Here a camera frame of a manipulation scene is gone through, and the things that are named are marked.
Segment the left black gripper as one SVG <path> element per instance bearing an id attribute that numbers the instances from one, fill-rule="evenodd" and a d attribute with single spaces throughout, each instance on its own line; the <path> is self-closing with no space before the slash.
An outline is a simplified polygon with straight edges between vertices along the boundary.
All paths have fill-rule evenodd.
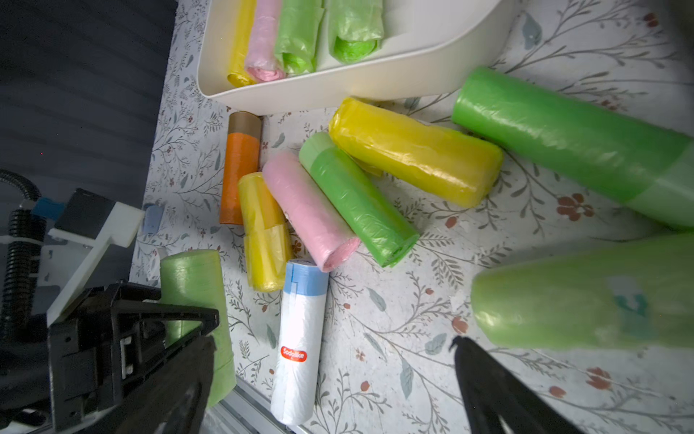
<path id="1" fill-rule="evenodd" d="M 116 283 L 88 289 L 64 320 L 33 318 L 1 347 L 1 429 L 82 433 L 199 336 L 216 309 L 166 305 L 159 289 Z"/>

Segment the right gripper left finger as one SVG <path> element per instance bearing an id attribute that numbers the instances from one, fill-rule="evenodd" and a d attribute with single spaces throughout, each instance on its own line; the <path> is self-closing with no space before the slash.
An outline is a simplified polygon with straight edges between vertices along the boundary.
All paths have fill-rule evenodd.
<path id="1" fill-rule="evenodd" d="M 115 410 L 82 433 L 198 433 L 213 382 L 216 346 L 199 336 Z"/>

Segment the white blue labelled roll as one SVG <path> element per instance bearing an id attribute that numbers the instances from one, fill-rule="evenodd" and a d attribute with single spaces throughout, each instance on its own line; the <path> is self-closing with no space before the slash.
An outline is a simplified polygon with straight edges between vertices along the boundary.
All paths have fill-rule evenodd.
<path id="1" fill-rule="evenodd" d="M 288 426 L 313 415 L 328 285 L 329 275 L 311 260 L 287 262 L 270 410 Z"/>

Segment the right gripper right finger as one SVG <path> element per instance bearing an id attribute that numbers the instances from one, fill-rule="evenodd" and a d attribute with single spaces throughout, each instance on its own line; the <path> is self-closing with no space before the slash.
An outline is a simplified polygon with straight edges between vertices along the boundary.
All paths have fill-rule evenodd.
<path id="1" fill-rule="evenodd" d="M 472 433 L 580 432 L 474 340 L 457 336 L 450 349 Z"/>

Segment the orange trash bag roll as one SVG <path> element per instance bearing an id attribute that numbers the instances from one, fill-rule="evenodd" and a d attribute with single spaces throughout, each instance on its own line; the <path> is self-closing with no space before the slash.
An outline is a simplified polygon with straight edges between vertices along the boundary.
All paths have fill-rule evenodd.
<path id="1" fill-rule="evenodd" d="M 245 175 L 258 171 L 262 120 L 247 111 L 229 116 L 222 195 L 220 196 L 220 223 L 242 225 L 238 182 Z"/>

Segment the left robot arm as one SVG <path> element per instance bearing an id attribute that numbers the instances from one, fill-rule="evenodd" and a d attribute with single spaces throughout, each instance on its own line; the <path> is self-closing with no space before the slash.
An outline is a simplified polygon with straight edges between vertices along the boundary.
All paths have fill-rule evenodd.
<path id="1" fill-rule="evenodd" d="M 199 432 L 219 311 L 126 280 L 89 284 L 144 213 L 82 189 L 56 203 L 8 170 L 1 180 L 22 195 L 1 238 L 2 432 Z"/>

